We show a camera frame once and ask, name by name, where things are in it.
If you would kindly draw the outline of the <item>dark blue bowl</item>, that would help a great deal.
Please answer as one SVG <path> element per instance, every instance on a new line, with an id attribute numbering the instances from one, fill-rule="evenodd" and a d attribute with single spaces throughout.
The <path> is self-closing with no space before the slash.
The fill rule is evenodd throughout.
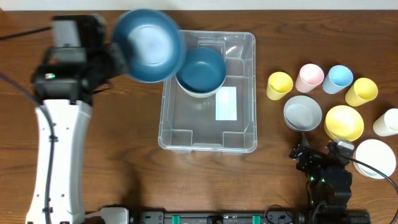
<path id="1" fill-rule="evenodd" d="M 162 82 L 182 67 L 186 45 L 178 24 L 165 13 L 136 9 L 122 14 L 112 36 L 128 65 L 128 74 L 140 82 Z"/>
<path id="2" fill-rule="evenodd" d="M 186 86 L 198 84 L 200 80 L 216 80 L 221 82 L 226 78 L 227 68 L 224 58 L 214 49 L 198 47 L 187 52 L 176 79 Z"/>

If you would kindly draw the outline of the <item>beige plastic bowl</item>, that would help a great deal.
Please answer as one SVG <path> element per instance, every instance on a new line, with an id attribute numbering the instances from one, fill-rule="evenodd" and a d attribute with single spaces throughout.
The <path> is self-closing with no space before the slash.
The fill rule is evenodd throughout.
<path id="1" fill-rule="evenodd" d="M 176 79 L 179 87 L 189 96 L 194 98 L 207 98 L 214 95 L 225 83 L 226 79 L 218 82 L 216 80 L 200 80 L 198 84 L 186 86 L 184 82 Z"/>

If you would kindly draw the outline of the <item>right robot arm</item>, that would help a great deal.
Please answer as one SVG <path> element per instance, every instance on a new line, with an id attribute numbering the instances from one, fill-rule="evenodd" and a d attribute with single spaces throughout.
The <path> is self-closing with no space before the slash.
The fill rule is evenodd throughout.
<path id="1" fill-rule="evenodd" d="M 314 150 L 305 133 L 289 157 L 296 169 L 305 173 L 307 209 L 294 215 L 294 223 L 349 223 L 347 203 L 351 198 L 352 173 L 346 170 L 354 145 L 336 138 L 328 142 L 328 153 Z"/>

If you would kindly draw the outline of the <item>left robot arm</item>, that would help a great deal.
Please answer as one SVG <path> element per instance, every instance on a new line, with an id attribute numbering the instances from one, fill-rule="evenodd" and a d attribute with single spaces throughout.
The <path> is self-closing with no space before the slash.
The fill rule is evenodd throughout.
<path id="1" fill-rule="evenodd" d="M 83 223 L 83 150 L 93 97 L 126 72 L 116 44 L 105 41 L 97 15 L 55 16 L 54 45 L 32 75 L 39 150 L 27 223 Z"/>

